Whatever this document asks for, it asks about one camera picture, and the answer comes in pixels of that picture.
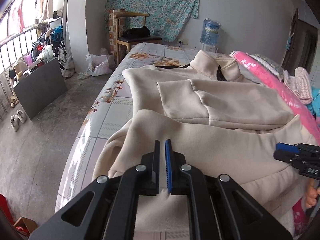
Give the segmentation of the person's right hand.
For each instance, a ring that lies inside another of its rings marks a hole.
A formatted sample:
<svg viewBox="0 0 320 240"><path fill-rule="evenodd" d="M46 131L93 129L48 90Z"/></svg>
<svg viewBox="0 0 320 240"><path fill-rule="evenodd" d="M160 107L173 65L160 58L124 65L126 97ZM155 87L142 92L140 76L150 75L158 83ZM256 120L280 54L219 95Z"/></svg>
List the person's right hand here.
<svg viewBox="0 0 320 240"><path fill-rule="evenodd" d="M319 187L315 188L315 180L309 179L305 192L305 207L307 209L312 208L317 203L317 197L319 195Z"/></svg>

